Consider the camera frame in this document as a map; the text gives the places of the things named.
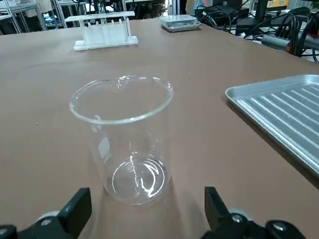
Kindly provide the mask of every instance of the empty glass beaker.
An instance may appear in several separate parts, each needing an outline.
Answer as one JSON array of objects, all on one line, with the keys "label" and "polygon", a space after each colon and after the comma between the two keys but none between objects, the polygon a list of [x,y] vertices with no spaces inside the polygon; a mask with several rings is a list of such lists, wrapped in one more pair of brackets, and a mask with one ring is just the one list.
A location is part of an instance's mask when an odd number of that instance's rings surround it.
[{"label": "empty glass beaker", "polygon": [[70,110],[85,122],[99,176],[116,200],[143,204],[167,187],[172,97],[168,81],[137,76],[94,81],[72,96]]}]

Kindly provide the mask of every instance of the table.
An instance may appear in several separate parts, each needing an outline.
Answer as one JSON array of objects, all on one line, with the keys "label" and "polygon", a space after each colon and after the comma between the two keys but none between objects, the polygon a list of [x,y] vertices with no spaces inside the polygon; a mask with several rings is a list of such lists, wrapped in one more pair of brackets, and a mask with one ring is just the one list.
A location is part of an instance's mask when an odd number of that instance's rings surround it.
[{"label": "table", "polygon": [[[158,19],[131,26],[138,46],[84,52],[73,51],[79,28],[0,37],[0,224],[22,229],[60,209],[78,188],[92,186],[99,208],[92,222],[103,238],[196,239],[208,229],[204,187],[215,186],[227,206],[256,222],[287,220],[316,239],[319,191],[227,107],[224,92],[318,74],[318,66],[205,25],[178,33],[161,29]],[[169,79],[175,89],[172,189],[141,207],[103,193],[81,123],[68,108],[84,84],[126,74]]]},{"label": "table", "polygon": [[42,13],[38,10],[38,6],[37,6],[36,2],[22,3],[22,4],[17,4],[17,5],[10,5],[10,7],[8,7],[5,4],[4,1],[0,2],[0,12],[9,11],[8,13],[12,15],[12,20],[14,22],[14,25],[16,25],[15,28],[16,28],[18,33],[21,33],[21,30],[20,30],[20,27],[19,27],[19,25],[18,25],[18,23],[16,21],[15,14],[18,14],[18,13],[20,14],[23,26],[25,27],[25,30],[27,32],[30,32],[30,30],[29,30],[29,28],[27,26],[25,17],[23,15],[23,12],[27,11],[27,10],[31,10],[31,9],[35,10],[36,15],[37,15],[37,17],[39,19],[40,25],[42,27],[42,30],[46,31],[47,28],[46,28],[46,25],[45,25],[44,17],[42,15]]}]

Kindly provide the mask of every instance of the aluminum baking tray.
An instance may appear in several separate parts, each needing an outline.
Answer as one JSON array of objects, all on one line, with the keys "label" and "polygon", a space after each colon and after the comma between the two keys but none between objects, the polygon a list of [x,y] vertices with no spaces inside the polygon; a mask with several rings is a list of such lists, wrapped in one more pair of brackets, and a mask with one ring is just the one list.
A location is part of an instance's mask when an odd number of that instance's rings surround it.
[{"label": "aluminum baking tray", "polygon": [[299,75],[236,86],[225,94],[319,176],[319,76]]}]

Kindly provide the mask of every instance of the electrical wire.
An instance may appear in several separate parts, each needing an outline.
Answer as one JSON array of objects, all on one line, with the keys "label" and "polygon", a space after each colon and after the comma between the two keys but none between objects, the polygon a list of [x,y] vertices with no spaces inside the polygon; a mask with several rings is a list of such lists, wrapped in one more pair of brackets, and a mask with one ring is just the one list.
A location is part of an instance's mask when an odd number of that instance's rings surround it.
[{"label": "electrical wire", "polygon": [[[211,26],[211,27],[213,27],[215,29],[227,31],[227,32],[229,32],[231,34],[231,25],[240,16],[240,14],[239,14],[237,17],[232,19],[231,18],[231,14],[234,13],[235,11],[241,9],[241,7],[243,5],[245,5],[247,2],[249,2],[249,0],[246,0],[239,7],[233,9],[229,13],[218,9],[218,5],[219,4],[213,4],[212,6],[209,6],[209,7],[206,7],[206,6],[203,6],[203,5],[198,5],[196,7],[195,16],[197,17],[197,19],[200,22],[205,23],[205,24],[207,24],[207,25],[209,25],[209,26]],[[223,27],[220,27],[216,23],[216,20],[220,19],[220,18],[223,18],[223,17],[228,17],[228,23],[225,23]]]},{"label": "electrical wire", "polygon": [[313,49],[313,59],[316,63],[319,63],[317,57],[316,57],[316,51]]},{"label": "electrical wire", "polygon": [[252,35],[252,33],[254,33],[254,31],[255,31],[256,29],[260,28],[260,27],[261,27],[262,25],[264,25],[265,23],[270,22],[270,21],[272,21],[272,20],[275,20],[275,19],[277,19],[277,18],[279,18],[279,17],[287,16],[287,15],[291,15],[291,13],[286,13],[286,14],[282,14],[282,15],[279,15],[279,16],[274,16],[274,17],[272,17],[272,18],[270,18],[270,19],[267,19],[267,20],[265,20],[265,21],[259,23],[258,25],[256,25],[255,27],[253,27],[253,28],[246,34],[246,36],[245,36],[244,38],[246,38],[246,37],[249,36],[249,35]]}]

